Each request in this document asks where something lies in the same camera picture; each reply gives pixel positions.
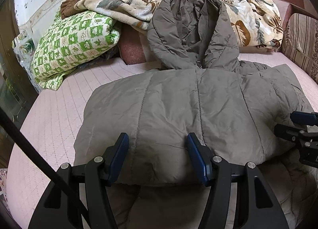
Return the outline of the beige leaf-print blanket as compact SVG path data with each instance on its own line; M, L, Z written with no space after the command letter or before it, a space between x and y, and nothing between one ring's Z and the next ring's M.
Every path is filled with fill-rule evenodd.
M145 31L162 0L79 0L76 11L91 10ZM240 47L277 49L283 39L278 7L272 0L222 1Z

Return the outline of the grey-brown quilted hooded jacket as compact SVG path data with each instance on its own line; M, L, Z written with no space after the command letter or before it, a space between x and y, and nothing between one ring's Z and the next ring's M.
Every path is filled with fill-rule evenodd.
M288 226L297 227L317 197L317 170L273 132L277 123L291 125L291 112L312 111L290 67L239 60L218 0L162 0L148 42L166 69L97 88L74 144L80 165L128 134L119 179L107 190L117 226L198 227L209 190L186 148L193 132L228 162L257 164Z

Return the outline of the striped floral cushion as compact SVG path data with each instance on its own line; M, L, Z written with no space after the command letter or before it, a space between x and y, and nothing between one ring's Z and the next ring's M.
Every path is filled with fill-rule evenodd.
M317 19L293 14L283 34L282 53L317 82Z

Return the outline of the green white checkered pillow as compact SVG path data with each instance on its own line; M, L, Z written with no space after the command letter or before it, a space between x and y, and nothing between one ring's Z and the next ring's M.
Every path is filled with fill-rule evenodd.
M64 76L115 47L121 29L116 21L93 11L57 16L39 40L31 62L36 83L57 90Z

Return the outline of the brown knitted cloth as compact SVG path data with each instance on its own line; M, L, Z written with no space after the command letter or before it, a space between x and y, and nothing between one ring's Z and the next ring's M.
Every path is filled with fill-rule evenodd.
M60 6L61 19L65 19L67 17L83 12L83 9L79 9L76 6L79 1L80 0L65 0L64 2L62 2Z

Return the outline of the dark red pillow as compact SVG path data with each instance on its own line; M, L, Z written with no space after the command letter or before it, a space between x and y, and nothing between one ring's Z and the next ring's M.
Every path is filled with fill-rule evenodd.
M121 36L118 41L120 57L127 65L146 62L140 33L127 24L121 26Z

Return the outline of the dark wooden glass door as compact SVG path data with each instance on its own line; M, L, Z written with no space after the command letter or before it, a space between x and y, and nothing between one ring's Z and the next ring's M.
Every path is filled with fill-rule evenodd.
M38 93L12 49L12 41L18 34L14 0L3 0L1 4L1 109L17 128L21 128Z

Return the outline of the pink quilted bed sheet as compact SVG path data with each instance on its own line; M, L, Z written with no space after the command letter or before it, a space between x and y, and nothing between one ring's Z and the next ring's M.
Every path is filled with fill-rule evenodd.
M158 62L127 65L121 58L95 62L78 69L56 90L43 90L31 107L21 132L40 155L58 169L73 163L74 142L92 92L100 85L159 67ZM302 165L291 151L260 166L282 205L290 228L307 214L317 214L317 170ZM48 178L14 146L7 176L7 199L14 220L29 226L33 212L49 183ZM132 189L115 185L111 205L119 228L197 228L209 190L183 193L178 187Z

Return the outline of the floral plastic bag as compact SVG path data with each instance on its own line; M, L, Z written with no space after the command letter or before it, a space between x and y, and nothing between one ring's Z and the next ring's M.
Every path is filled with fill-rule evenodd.
M12 41L12 49L19 63L30 62L35 53L35 44L30 29L24 29Z

